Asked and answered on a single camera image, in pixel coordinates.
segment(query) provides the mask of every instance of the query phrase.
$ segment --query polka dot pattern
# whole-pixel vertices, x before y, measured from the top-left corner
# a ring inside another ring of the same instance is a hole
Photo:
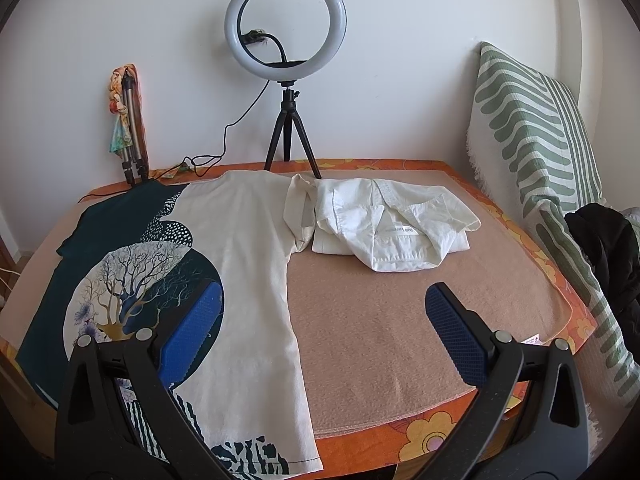
[[[174,210],[175,202],[178,200],[180,193],[176,193],[164,202],[162,209],[146,227],[142,238],[140,238],[141,242],[172,242],[187,247],[193,245],[193,236],[186,225],[173,220],[162,220],[163,217]]]

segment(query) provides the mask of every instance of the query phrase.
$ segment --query clothing tag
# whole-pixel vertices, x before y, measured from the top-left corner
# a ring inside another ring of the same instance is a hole
[[[410,225],[403,224],[402,222],[393,222],[392,226],[384,227],[380,229],[378,234],[381,235],[419,235],[420,231],[411,227]]]
[[[521,341],[521,343],[524,343],[527,345],[538,345],[538,346],[542,345],[542,341],[540,341],[540,334],[533,335],[529,339],[525,339],[524,341]]]

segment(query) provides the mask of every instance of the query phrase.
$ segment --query metal bolt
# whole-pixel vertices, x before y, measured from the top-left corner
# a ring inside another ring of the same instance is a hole
[[[495,333],[495,338],[501,343],[510,343],[513,340],[511,334],[506,330],[498,330],[498,332]]]
[[[84,334],[78,338],[77,344],[78,346],[85,347],[85,346],[89,346],[90,342],[91,342],[91,336],[88,334]]]
[[[151,338],[153,334],[154,332],[150,328],[141,328],[136,332],[136,339],[138,341],[146,341],[147,339]]]
[[[556,339],[556,348],[560,349],[560,350],[568,350],[569,349],[569,343],[567,341],[565,341],[564,339]]]

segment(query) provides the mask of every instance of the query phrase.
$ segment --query ring light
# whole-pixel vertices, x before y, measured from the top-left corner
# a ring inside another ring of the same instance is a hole
[[[272,81],[295,81],[320,70],[332,60],[340,49],[347,31],[347,12],[344,8],[344,2],[342,0],[324,0],[329,10],[329,32],[322,47],[311,59],[286,68],[278,68],[261,62],[249,52],[241,41],[240,20],[248,1],[231,0],[229,3],[225,15],[225,37],[236,61],[252,74]]]

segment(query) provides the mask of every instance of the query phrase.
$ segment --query blue gripper pad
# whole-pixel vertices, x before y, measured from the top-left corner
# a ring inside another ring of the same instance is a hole
[[[165,388],[184,380],[222,309],[222,287],[211,282],[161,351],[158,376]]]
[[[470,386],[483,386],[488,377],[486,352],[438,285],[427,289],[424,306],[462,380]]]

